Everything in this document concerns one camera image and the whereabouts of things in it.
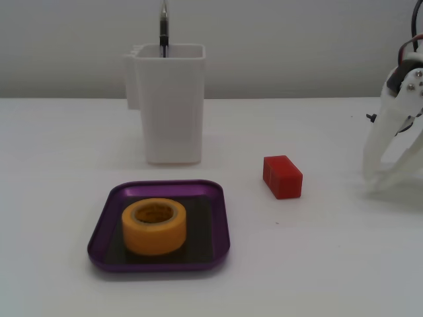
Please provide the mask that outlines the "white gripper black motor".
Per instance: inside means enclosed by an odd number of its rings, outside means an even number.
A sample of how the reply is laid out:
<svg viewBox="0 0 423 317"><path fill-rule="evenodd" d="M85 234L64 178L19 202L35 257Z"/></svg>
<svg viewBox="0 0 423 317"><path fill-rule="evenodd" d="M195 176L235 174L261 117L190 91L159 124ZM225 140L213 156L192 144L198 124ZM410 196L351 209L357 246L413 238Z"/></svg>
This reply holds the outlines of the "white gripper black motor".
<svg viewBox="0 0 423 317"><path fill-rule="evenodd" d="M406 180L422 168L422 132L388 170L380 171L381 158L399 131L415 118L422 117L422 52L404 57L410 44L422 39L422 33L405 42L397 54L397 67L381 92L381 109L364 147L362 171L368 189L382 192Z"/></svg>

